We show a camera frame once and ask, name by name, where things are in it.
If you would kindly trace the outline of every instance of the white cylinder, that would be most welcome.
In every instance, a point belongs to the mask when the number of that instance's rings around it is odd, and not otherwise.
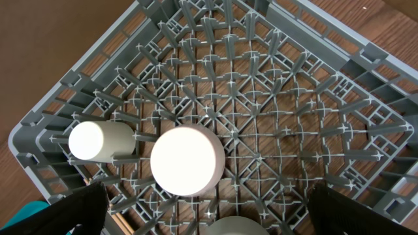
[[[85,121],[72,130],[69,147],[78,159],[111,163],[112,156],[132,154],[135,148],[133,135],[125,123]]]
[[[268,235],[259,223],[241,216],[222,218],[206,230],[207,235]]]
[[[225,168],[219,138],[201,125],[182,125],[158,138],[151,152],[151,171],[167,192],[198,196],[216,186]]]

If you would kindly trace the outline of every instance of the wooden table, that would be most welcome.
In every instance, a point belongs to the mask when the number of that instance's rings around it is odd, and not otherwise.
[[[418,69],[417,22],[381,0],[312,2]],[[131,0],[0,3],[0,226],[24,204],[42,199],[8,150],[9,132],[130,4]],[[418,230],[416,218],[415,212],[404,225]],[[309,220],[297,231],[311,234]]]

